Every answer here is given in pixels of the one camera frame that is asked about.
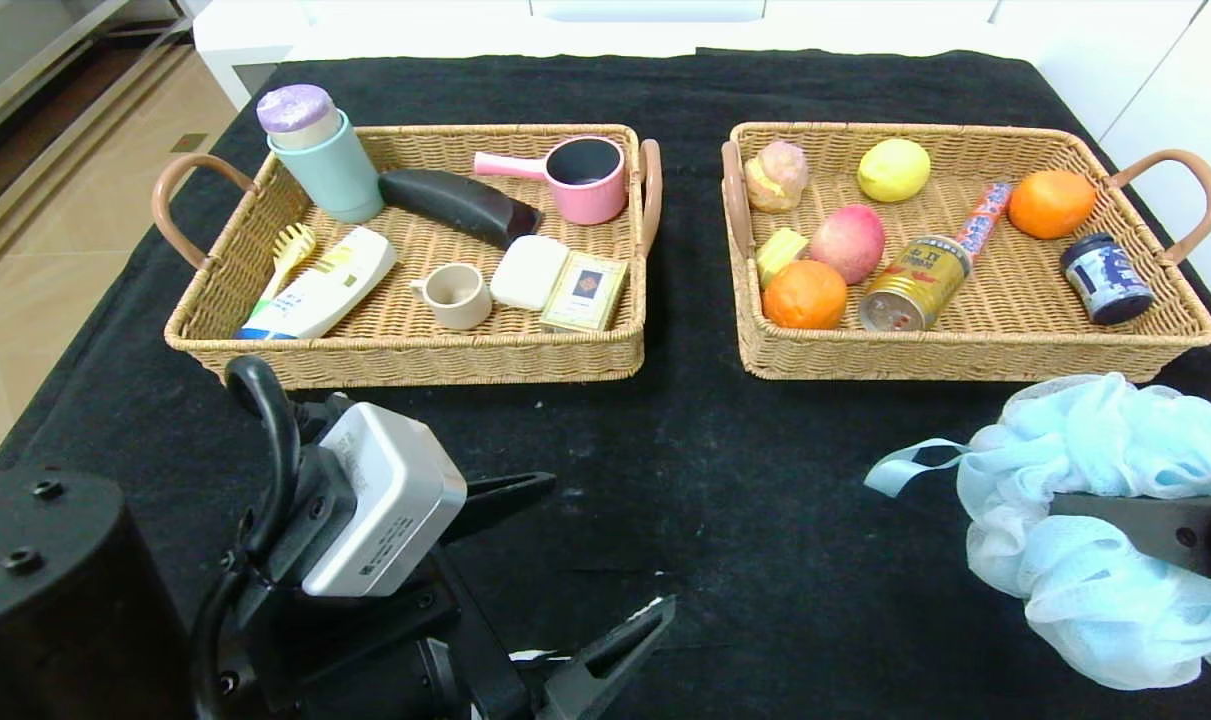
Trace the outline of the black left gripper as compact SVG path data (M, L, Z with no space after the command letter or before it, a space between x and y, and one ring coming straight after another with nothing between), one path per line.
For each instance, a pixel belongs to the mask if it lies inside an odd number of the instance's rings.
M467 480L440 545L495 528L553 493L550 471ZM463 575L432 551L390 597L304 597L294 639L302 719L599 719L673 624L677 597L656 597L576 655L540 691L509 659Z

